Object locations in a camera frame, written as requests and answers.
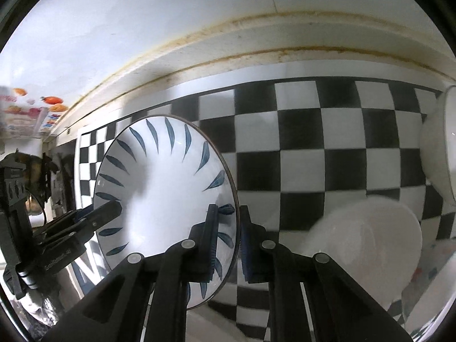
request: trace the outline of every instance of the black tile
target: black tile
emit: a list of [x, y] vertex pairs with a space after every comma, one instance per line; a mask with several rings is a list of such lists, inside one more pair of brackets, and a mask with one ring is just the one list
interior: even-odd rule
[[97, 162], [101, 162], [104, 156], [104, 142], [97, 145]]
[[398, 148], [396, 113], [389, 109], [363, 109], [366, 148]]
[[396, 201], [400, 198], [400, 189], [378, 189], [368, 190], [367, 196], [386, 196], [387, 198], [394, 199]]
[[81, 195], [90, 196], [90, 184], [87, 180], [81, 180]]
[[388, 309], [390, 316], [398, 316], [402, 314], [402, 300], [395, 301]]
[[251, 82], [234, 89], [235, 114], [277, 110], [274, 84]]
[[209, 301], [207, 305], [214, 311], [225, 316], [228, 320], [236, 321], [236, 306], [215, 301]]
[[269, 310], [269, 291], [238, 287], [238, 306]]
[[432, 185], [426, 186], [425, 206], [423, 208], [423, 220], [441, 216], [443, 198], [437, 193]]
[[419, 149], [401, 149], [400, 151], [400, 185], [418, 186], [426, 183], [426, 176], [421, 167]]
[[453, 229], [453, 222], [455, 220], [455, 213], [447, 213], [442, 215], [440, 219], [439, 231], [437, 232], [436, 239], [450, 239], [451, 231]]
[[261, 339], [264, 340], [264, 336], [266, 335], [266, 328], [264, 327], [256, 327], [254, 325], [245, 325], [236, 323], [238, 329], [245, 334], [247, 338], [254, 338], [254, 339]]
[[97, 132], [92, 131], [90, 133], [90, 145], [95, 145], [97, 143]]
[[420, 104], [413, 85], [403, 82], [391, 82], [389, 83], [389, 90], [396, 110], [420, 113]]
[[90, 180], [97, 179], [97, 164], [91, 163], [90, 164]]
[[231, 270], [231, 272], [228, 275], [227, 283], [233, 283], [233, 284], [238, 283], [238, 262], [237, 261], [234, 262], [233, 269]]
[[280, 149], [322, 149], [321, 110], [290, 109], [277, 112]]
[[88, 147], [79, 149], [79, 163], [88, 163]]
[[138, 119], [142, 119], [147, 116], [147, 109], [141, 109], [131, 115], [131, 123], [136, 122]]
[[349, 78], [321, 78], [316, 88], [322, 108], [360, 108], [355, 81]]
[[280, 152], [237, 153], [238, 189], [280, 191]]
[[215, 144], [220, 153], [236, 151], [234, 116], [204, 119], [200, 121], [199, 127]]
[[366, 189], [366, 149], [325, 150], [325, 189]]
[[171, 103], [171, 114], [187, 121], [197, 121], [199, 115], [198, 97], [191, 95], [174, 100]]
[[117, 122], [111, 122], [106, 128], [106, 141], [115, 138], [115, 126]]
[[278, 243], [279, 242], [279, 232], [267, 231], [266, 235], [264, 236], [264, 238], [272, 240], [273, 242]]
[[280, 230], [310, 230], [323, 216], [325, 193], [281, 193]]

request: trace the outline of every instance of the fruit sticker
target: fruit sticker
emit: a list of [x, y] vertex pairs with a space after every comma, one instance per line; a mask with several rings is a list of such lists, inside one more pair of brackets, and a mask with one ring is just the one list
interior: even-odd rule
[[16, 95], [18, 95], [18, 96], [25, 96], [25, 95], [27, 95], [27, 91], [25, 91], [24, 89], [18, 88], [18, 87], [13, 88], [13, 91], [14, 91], [14, 92], [16, 93]]
[[55, 105], [52, 105], [49, 107], [49, 110], [50, 111], [58, 111], [58, 112], [61, 112], [61, 111], [66, 111], [68, 110], [68, 107], [66, 105], [63, 105], [63, 104], [55, 104]]
[[62, 104], [63, 100], [56, 96], [48, 96], [48, 97], [41, 97], [46, 104], [55, 105], [55, 104]]

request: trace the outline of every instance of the plate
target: plate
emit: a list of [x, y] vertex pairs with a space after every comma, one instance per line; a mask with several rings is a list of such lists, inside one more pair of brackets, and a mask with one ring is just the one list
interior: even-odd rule
[[187, 239], [193, 225], [217, 204], [218, 239], [213, 279], [190, 283], [188, 308], [223, 286], [239, 247], [239, 204], [225, 161], [193, 124], [174, 116], [151, 116], [124, 129], [101, 162], [94, 208], [116, 200], [122, 214], [97, 230], [113, 269], [130, 253], [145, 257]]

